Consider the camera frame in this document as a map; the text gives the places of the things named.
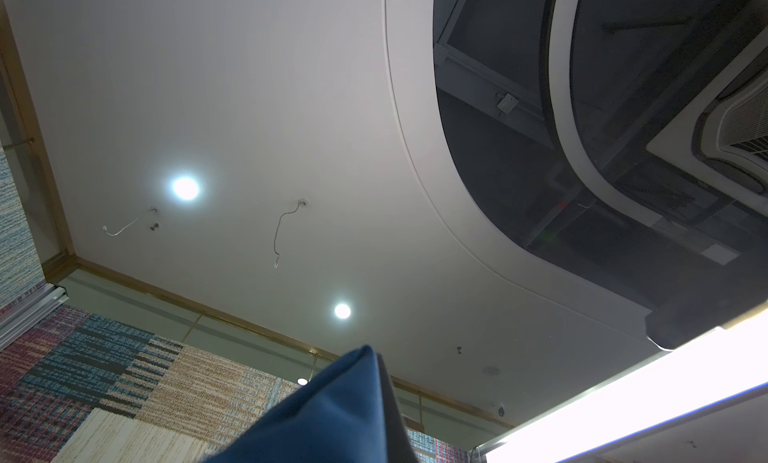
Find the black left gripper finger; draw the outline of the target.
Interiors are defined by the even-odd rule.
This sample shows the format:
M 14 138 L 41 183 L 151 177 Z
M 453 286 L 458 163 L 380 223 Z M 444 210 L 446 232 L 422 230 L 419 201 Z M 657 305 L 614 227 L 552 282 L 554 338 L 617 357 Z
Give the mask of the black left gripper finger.
M 388 463 L 418 463 L 419 460 L 411 445 L 404 418 L 397 403 L 391 377 L 380 353 L 376 354 L 376 361 L 381 385 L 386 461 Z

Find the blue zip jacket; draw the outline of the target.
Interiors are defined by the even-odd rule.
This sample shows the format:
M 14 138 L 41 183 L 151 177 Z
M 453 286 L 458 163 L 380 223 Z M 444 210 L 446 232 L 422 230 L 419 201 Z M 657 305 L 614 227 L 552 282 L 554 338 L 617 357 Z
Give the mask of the blue zip jacket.
M 289 395 L 210 462 L 385 462 L 374 350 L 353 350 Z

